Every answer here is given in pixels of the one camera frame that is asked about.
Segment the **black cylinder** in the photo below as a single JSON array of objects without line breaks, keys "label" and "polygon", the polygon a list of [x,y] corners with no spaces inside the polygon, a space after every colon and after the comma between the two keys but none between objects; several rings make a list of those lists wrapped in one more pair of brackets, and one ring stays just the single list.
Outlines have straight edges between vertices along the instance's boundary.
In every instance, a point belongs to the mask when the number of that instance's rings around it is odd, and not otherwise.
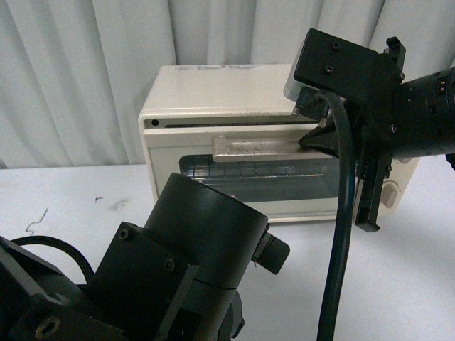
[{"label": "black cylinder", "polygon": [[200,266],[182,307],[198,315],[192,340],[217,335],[266,226],[262,213],[186,176],[171,174],[144,229]]},{"label": "black cylinder", "polygon": [[393,105],[392,157],[455,152],[455,67],[400,85]]}]

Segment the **black wire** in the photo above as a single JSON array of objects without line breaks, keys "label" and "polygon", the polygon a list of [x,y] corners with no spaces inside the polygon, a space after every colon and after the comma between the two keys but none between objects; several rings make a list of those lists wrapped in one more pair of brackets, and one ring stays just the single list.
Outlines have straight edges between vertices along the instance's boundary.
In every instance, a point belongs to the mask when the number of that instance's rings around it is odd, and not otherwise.
[{"label": "black wire", "polygon": [[77,250],[74,246],[69,245],[67,242],[64,242],[63,240],[48,236],[28,236],[13,239],[11,241],[13,243],[16,243],[20,247],[32,244],[46,245],[48,247],[54,247],[65,252],[68,256],[73,258],[77,265],[80,267],[80,270],[82,271],[82,274],[84,275],[87,284],[92,281],[93,276],[95,275],[92,267],[90,266],[90,263],[87,261],[84,255],[82,255],[79,252],[79,250]]},{"label": "black wire", "polygon": [[320,91],[316,96],[324,98],[332,111],[338,140],[338,157],[340,159],[335,232],[326,288],[319,316],[317,337],[317,341],[332,341],[335,333],[336,314],[340,303],[343,277],[348,262],[355,192],[355,156],[348,115],[340,97],[327,90]]}]

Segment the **screw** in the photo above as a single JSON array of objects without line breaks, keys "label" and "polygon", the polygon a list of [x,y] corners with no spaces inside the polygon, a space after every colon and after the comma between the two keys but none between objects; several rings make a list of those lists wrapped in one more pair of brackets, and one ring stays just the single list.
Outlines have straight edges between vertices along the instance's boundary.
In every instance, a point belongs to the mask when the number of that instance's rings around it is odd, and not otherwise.
[{"label": "screw", "polygon": [[333,72],[333,67],[327,65],[325,68],[326,74],[330,75]]},{"label": "screw", "polygon": [[50,316],[43,320],[36,328],[35,338],[37,340],[44,340],[55,334],[60,325],[60,320],[55,316]]},{"label": "screw", "polygon": [[176,268],[176,262],[173,261],[173,259],[167,258],[167,260],[165,260],[163,266],[164,266],[164,270],[166,270],[166,272],[172,272]]},{"label": "screw", "polygon": [[119,231],[119,238],[120,238],[120,240],[127,240],[127,239],[130,238],[130,237],[131,237],[131,233],[130,233],[130,231],[129,231],[128,229],[125,229],[125,228],[124,228],[124,229],[121,229],[121,230]]}]

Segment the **hex bolt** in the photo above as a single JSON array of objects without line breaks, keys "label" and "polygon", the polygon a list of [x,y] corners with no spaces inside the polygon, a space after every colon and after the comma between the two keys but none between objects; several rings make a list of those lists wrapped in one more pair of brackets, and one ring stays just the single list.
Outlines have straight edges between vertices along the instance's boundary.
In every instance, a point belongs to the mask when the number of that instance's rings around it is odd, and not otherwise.
[{"label": "hex bolt", "polygon": [[176,262],[173,259],[167,258],[163,266],[166,272],[172,272],[176,268]]},{"label": "hex bolt", "polygon": [[127,240],[130,237],[131,237],[131,232],[128,229],[123,228],[119,231],[120,240]]},{"label": "hex bolt", "polygon": [[60,319],[55,316],[50,316],[41,321],[35,331],[35,338],[37,340],[45,340],[55,334],[60,326]]}]

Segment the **toaster oven door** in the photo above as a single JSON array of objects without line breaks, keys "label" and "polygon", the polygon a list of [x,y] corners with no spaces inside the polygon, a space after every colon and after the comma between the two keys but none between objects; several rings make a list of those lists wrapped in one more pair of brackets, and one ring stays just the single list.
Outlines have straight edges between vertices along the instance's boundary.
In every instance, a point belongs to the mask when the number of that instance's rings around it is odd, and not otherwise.
[{"label": "toaster oven door", "polygon": [[145,131],[151,182],[159,196],[171,173],[200,181],[266,214],[270,222],[330,219],[338,159],[297,141],[313,124]]}]

